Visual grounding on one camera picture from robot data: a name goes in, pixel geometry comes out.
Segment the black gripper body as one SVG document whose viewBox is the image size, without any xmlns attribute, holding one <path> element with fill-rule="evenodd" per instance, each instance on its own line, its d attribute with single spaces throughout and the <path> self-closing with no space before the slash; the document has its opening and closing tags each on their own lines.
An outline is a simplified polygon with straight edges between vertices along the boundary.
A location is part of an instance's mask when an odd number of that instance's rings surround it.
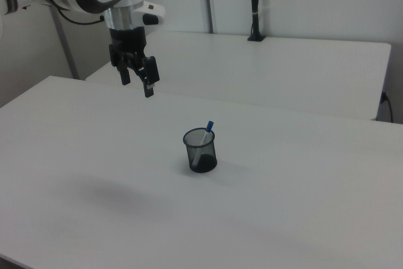
<svg viewBox="0 0 403 269">
<path fill-rule="evenodd" d="M 132 60 L 135 65 L 145 58 L 147 41 L 143 26 L 131 30 L 110 29 L 110 36 L 110 59 L 113 65 L 117 65 L 121 58 Z"/>
</svg>

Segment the bulky black gripper finger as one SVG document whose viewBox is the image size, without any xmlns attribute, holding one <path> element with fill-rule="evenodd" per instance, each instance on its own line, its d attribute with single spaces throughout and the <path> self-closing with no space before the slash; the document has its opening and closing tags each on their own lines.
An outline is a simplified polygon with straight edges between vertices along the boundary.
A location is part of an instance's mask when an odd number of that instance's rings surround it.
<svg viewBox="0 0 403 269">
<path fill-rule="evenodd" d="M 154 56 L 139 58 L 135 61 L 134 71 L 140 78 L 146 98 L 154 95 L 154 85 L 160 80 L 156 58 Z"/>
</svg>

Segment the slim black gripper finger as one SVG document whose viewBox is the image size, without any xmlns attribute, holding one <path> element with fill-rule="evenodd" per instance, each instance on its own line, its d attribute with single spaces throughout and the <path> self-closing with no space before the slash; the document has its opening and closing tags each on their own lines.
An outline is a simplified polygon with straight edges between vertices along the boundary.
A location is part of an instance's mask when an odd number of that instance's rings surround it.
<svg viewBox="0 0 403 269">
<path fill-rule="evenodd" d="M 130 74 L 129 74 L 128 67 L 127 67 L 127 64 L 125 62 L 124 57 L 121 57 L 118 60 L 118 64 L 117 64 L 116 68 L 117 68 L 117 70 L 118 70 L 118 72 L 120 74 L 122 84 L 124 86 L 130 84 L 130 82 L 131 82 Z"/>
</svg>

